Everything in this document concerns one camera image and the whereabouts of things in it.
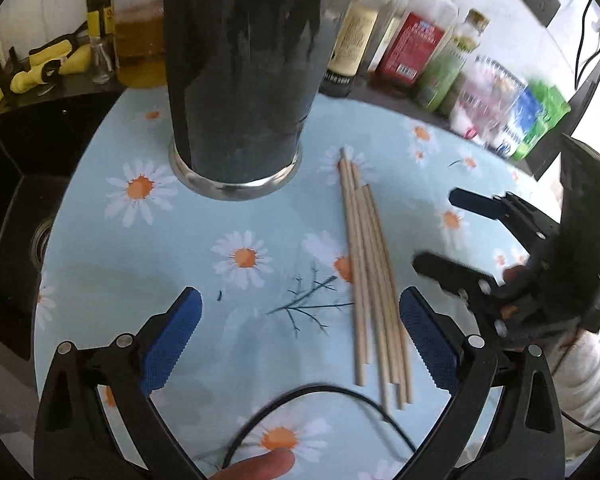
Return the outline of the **right hand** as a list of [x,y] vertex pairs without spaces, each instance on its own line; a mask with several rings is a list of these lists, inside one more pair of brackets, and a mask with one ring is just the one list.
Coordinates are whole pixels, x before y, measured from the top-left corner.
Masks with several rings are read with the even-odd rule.
[[498,322],[511,333],[600,330],[600,274],[571,264],[514,266],[498,291]]

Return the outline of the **white sleeve forearm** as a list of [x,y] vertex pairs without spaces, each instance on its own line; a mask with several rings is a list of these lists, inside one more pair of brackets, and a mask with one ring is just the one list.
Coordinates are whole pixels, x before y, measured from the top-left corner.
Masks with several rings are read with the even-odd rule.
[[600,431],[600,335],[584,330],[546,354],[560,409]]

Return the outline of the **left hand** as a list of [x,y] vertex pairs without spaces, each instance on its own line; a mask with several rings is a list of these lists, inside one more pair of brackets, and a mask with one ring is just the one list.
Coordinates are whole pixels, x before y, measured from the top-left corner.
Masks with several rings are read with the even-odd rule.
[[288,474],[296,458],[286,448],[276,448],[266,454],[243,460],[211,477],[211,480],[274,480]]

